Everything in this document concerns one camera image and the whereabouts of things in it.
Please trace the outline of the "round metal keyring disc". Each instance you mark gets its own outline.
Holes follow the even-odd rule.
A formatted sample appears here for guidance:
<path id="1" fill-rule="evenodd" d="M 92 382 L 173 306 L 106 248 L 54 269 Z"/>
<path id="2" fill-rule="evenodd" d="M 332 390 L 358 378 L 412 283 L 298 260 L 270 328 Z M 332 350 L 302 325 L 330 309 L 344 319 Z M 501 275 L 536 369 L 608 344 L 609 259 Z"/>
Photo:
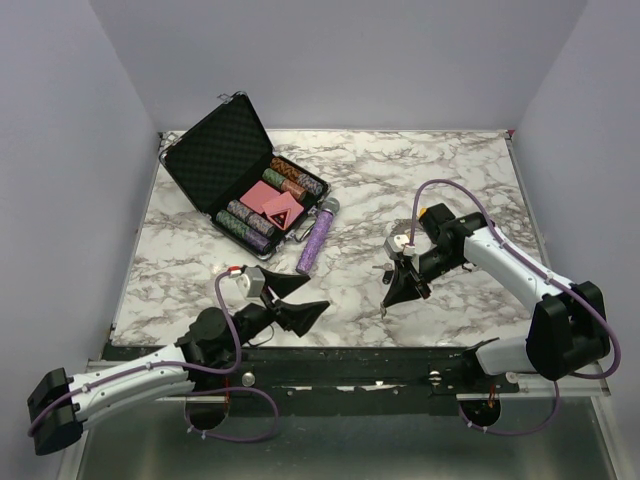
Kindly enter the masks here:
<path id="1" fill-rule="evenodd" d="M 410 218 L 398 219 L 393 222 L 393 225 L 390 230 L 390 234 L 393 236 L 396 236 L 396 235 L 409 236 L 411 233 L 411 227 L 412 227 L 412 220 Z"/>

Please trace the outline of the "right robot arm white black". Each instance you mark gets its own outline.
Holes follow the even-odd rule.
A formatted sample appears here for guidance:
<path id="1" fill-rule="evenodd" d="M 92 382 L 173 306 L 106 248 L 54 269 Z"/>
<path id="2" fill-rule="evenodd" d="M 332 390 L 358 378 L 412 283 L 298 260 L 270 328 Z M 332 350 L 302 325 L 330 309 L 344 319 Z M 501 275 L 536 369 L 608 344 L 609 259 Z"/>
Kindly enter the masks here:
<path id="1" fill-rule="evenodd" d="M 434 280 L 470 263 L 505 287 L 531 315 L 526 335 L 490 339 L 463 352 L 459 371 L 467 389 L 483 391 L 496 375 L 508 372 L 555 381 L 610 353 L 610 336 L 601 324 L 604 299 L 596 285 L 555 275 L 511 246 L 479 212 L 457 217 L 437 204 L 418 223 L 432 243 L 429 251 L 416 253 L 406 235 L 385 240 L 393 274 L 383 309 L 428 298 Z"/>

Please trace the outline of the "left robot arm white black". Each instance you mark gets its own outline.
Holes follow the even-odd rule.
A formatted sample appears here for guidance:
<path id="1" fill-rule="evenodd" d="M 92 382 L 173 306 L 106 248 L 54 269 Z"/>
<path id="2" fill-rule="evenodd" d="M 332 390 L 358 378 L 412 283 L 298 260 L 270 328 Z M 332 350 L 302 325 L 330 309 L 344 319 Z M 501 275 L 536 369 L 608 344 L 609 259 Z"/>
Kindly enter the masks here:
<path id="1" fill-rule="evenodd" d="M 201 311 L 175 342 L 93 373 L 47 372 L 27 399 L 27 435 L 36 455 L 73 445 L 121 409 L 172 395 L 214 393 L 222 379 L 239 370 L 243 346 L 269 326 L 306 335 L 329 302 L 289 304 L 283 299 L 309 280 L 258 266 L 231 267 L 214 281 L 216 306 Z"/>

